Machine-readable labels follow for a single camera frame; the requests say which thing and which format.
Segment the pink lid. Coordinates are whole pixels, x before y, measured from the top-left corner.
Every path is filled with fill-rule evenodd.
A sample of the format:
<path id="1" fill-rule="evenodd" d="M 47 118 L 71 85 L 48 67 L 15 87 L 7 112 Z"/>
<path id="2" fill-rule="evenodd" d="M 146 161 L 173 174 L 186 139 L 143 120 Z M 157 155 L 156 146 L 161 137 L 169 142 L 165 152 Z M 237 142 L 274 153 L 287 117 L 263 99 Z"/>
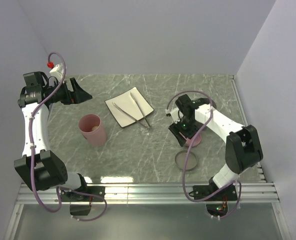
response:
<path id="1" fill-rule="evenodd" d="M 182 133 L 180 133 L 180 135 L 186 140 L 184 146 L 189 147 L 192 143 L 192 138 L 191 139 L 187 138 Z M 196 147 L 197 145 L 199 145 L 201 140 L 202 140 L 201 134 L 198 134 L 195 141 L 192 144 L 192 147 Z"/>

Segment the pink cup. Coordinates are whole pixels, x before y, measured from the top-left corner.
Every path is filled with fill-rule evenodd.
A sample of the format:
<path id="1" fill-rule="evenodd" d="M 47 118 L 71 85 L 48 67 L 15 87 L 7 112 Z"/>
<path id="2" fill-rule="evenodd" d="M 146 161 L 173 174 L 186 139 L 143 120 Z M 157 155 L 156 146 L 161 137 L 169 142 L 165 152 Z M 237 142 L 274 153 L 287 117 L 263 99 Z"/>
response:
<path id="1" fill-rule="evenodd" d="M 107 141 L 107 134 L 101 118 L 96 114 L 84 115 L 78 122 L 82 136 L 93 147 L 101 147 Z"/>

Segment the metal tongs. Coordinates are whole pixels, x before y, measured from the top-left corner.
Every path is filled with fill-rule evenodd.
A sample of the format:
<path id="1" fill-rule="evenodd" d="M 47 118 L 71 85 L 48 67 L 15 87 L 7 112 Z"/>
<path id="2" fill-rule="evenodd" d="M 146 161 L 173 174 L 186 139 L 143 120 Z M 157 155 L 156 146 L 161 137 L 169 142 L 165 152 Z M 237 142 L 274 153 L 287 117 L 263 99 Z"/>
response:
<path id="1" fill-rule="evenodd" d="M 130 91 L 127 97 L 122 100 L 113 101 L 112 105 L 118 109 L 121 113 L 134 120 L 136 123 L 139 123 L 141 126 L 147 129 L 151 129 L 152 126 L 147 120 L 144 111 L 142 110 L 140 104 L 138 103 L 136 96 Z M 139 120 L 144 119 L 146 121 L 146 125 L 139 122 Z"/>

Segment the grey metal cup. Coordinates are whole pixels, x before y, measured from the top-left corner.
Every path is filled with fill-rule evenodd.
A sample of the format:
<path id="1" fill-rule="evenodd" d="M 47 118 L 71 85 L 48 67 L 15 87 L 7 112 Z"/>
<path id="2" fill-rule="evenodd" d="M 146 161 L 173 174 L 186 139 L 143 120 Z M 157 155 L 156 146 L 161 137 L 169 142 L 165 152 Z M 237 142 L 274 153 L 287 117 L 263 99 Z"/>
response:
<path id="1" fill-rule="evenodd" d="M 207 105 L 212 105 L 213 108 L 217 109 L 217 104 L 214 100 L 209 100 L 208 98 L 205 99 Z"/>

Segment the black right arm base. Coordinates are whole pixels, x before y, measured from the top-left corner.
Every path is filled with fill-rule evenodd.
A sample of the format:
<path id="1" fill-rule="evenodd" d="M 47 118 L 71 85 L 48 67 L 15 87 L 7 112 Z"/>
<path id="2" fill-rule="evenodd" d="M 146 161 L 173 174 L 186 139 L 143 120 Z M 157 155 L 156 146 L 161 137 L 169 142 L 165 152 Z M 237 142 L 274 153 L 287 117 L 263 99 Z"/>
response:
<path id="1" fill-rule="evenodd" d="M 195 201 L 207 202 L 206 210 L 211 218 L 222 219 L 231 215 L 239 206 L 241 200 L 241 184 L 236 187 L 233 183 L 218 188 L 216 184 L 194 185 L 189 196 Z"/>

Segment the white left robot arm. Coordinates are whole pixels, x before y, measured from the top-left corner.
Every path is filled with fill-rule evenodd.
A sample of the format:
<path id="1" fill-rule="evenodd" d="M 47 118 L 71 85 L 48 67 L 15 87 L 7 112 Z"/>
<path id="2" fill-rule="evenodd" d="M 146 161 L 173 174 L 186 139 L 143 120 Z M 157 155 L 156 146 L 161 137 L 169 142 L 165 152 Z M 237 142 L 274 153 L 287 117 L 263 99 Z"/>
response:
<path id="1" fill-rule="evenodd" d="M 14 161 L 14 169 L 30 190 L 67 188 L 77 201 L 86 200 L 89 188 L 85 178 L 68 172 L 64 162 L 51 151 L 48 121 L 54 103 L 81 104 L 91 100 L 92 95 L 74 77 L 70 78 L 72 90 L 66 83 L 59 84 L 56 77 L 50 85 L 50 79 L 41 71 L 26 73 L 23 78 L 26 85 L 20 92 L 18 105 L 24 117 L 25 141 L 22 157 Z"/>

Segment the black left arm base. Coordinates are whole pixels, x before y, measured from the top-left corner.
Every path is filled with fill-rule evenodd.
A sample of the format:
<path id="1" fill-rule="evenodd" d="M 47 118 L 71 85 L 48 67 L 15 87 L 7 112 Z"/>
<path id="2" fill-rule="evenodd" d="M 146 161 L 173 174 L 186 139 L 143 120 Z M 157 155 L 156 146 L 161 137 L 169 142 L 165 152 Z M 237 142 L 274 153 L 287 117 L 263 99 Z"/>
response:
<path id="1" fill-rule="evenodd" d="M 106 188 L 104 186 L 87 186 L 85 192 L 62 188 L 60 199 L 62 203 L 70 203 L 69 212 L 73 218 L 88 216 L 95 203 L 104 203 L 102 212 L 95 217 L 95 219 L 98 219 L 107 210 L 105 193 Z"/>

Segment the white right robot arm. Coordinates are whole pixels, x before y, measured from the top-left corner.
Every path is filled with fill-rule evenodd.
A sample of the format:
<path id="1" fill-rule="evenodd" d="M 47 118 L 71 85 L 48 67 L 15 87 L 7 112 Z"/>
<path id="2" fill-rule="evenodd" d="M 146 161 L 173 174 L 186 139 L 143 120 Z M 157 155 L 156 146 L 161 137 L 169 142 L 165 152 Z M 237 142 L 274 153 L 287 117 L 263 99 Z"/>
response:
<path id="1" fill-rule="evenodd" d="M 263 151 L 257 129 L 244 126 L 220 113 L 214 101 L 205 94 L 191 99 L 187 91 L 175 95 L 172 100 L 176 108 L 165 109 L 172 118 L 170 132 L 180 146 L 187 140 L 194 140 L 205 128 L 209 128 L 225 143 L 225 164 L 209 181 L 208 193 L 214 200 L 226 195 L 226 188 L 237 181 L 239 176 L 263 159 Z"/>

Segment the white square plate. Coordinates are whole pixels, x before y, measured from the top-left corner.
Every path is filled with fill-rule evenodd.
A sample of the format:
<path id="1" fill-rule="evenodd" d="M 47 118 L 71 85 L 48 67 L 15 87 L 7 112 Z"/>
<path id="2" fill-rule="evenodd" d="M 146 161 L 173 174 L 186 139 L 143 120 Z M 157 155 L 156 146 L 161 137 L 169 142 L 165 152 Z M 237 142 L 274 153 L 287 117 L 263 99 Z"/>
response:
<path id="1" fill-rule="evenodd" d="M 136 120 L 143 120 L 143 114 L 147 117 L 154 112 L 153 107 L 136 87 L 105 101 L 106 106 L 121 128 L 128 127 L 136 121 L 119 111 L 114 104 L 117 104 L 123 111 L 134 117 Z"/>

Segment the aluminium rail frame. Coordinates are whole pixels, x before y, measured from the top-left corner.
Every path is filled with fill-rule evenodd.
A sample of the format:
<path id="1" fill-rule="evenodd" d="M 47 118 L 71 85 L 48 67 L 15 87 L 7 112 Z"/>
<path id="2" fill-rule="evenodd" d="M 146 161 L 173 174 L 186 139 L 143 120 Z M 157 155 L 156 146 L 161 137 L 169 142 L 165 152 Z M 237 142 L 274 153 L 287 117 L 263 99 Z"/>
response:
<path id="1" fill-rule="evenodd" d="M 217 219 L 206 203 L 186 199 L 182 172 L 175 165 L 180 146 L 168 127 L 165 108 L 184 90 L 203 91 L 218 110 L 245 124 L 232 75 L 112 74 L 79 75 L 77 82 L 93 99 L 79 105 L 56 104 L 49 119 L 51 149 L 70 172 L 81 173 L 90 186 L 105 187 L 105 204 L 96 202 L 89 222 L 70 215 L 70 203 L 47 212 L 22 185 L 6 233 L 8 240 L 289 240 L 291 238 L 275 185 L 260 164 L 242 175 L 238 208 Z M 136 87 L 154 109 L 151 130 L 121 128 L 105 101 Z M 91 146 L 79 130 L 79 120 L 98 115 L 107 140 Z"/>

